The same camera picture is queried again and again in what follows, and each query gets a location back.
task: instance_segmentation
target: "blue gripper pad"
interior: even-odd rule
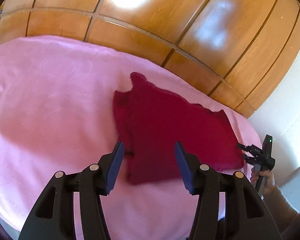
[[[175,146],[175,155],[178,163],[179,170],[181,172],[183,183],[185,184],[185,188],[189,191],[190,194],[194,193],[194,185],[193,185],[193,176],[191,169],[186,160],[186,151],[184,150],[182,144],[180,142],[176,143]]]
[[[106,173],[105,176],[106,179],[105,190],[107,194],[109,194],[110,191],[114,189],[114,184],[118,177],[118,172],[123,160],[123,154],[124,154],[123,143],[118,142],[114,148],[114,151],[112,152],[113,158],[109,165],[108,172]]]

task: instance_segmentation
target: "black handheld tool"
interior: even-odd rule
[[[118,142],[112,153],[82,172],[56,172],[34,204],[19,240],[76,240],[73,193],[80,194],[80,213],[85,240],[111,240],[103,215],[100,195],[114,188],[123,160],[124,147]]]
[[[251,153],[253,157],[248,157],[246,154],[243,154],[244,160],[254,166],[256,172],[259,171],[271,171],[274,168],[275,159],[271,157],[272,151],[272,136],[266,135],[263,143],[262,149],[258,148],[255,145],[245,146],[238,143],[237,148]],[[266,184],[266,177],[259,177],[257,183],[255,184],[255,189],[258,192],[259,196],[262,196],[263,188]]]
[[[187,153],[181,142],[176,143],[175,155],[186,189],[199,195],[189,240],[216,239],[219,192],[226,192],[223,240],[281,239],[268,209],[242,172],[216,172]]]

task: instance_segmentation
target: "human hand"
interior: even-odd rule
[[[259,176],[267,177],[265,187],[263,188],[263,195],[269,195],[274,189],[275,189],[275,183],[274,183],[274,176],[272,171],[260,171],[256,172],[254,171],[254,168],[252,168],[251,178],[250,182],[252,185],[257,183],[257,180]]]

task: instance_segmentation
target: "white wall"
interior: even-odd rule
[[[300,52],[271,96],[249,118],[261,140],[273,136],[277,182],[300,166]]]

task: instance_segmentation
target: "silver screw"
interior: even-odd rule
[[[200,169],[203,171],[208,171],[209,170],[209,166],[207,164],[201,164],[200,165]]]
[[[56,178],[61,178],[63,176],[63,172],[62,171],[58,171],[56,174],[55,174]]]
[[[92,165],[90,166],[90,170],[91,170],[91,171],[96,171],[97,169],[99,169],[99,165],[98,165],[98,164],[92,164]]]
[[[243,173],[240,172],[240,171],[237,171],[237,172],[235,173],[235,176],[236,176],[237,178],[239,178],[239,179],[242,179],[242,178],[244,177]]]

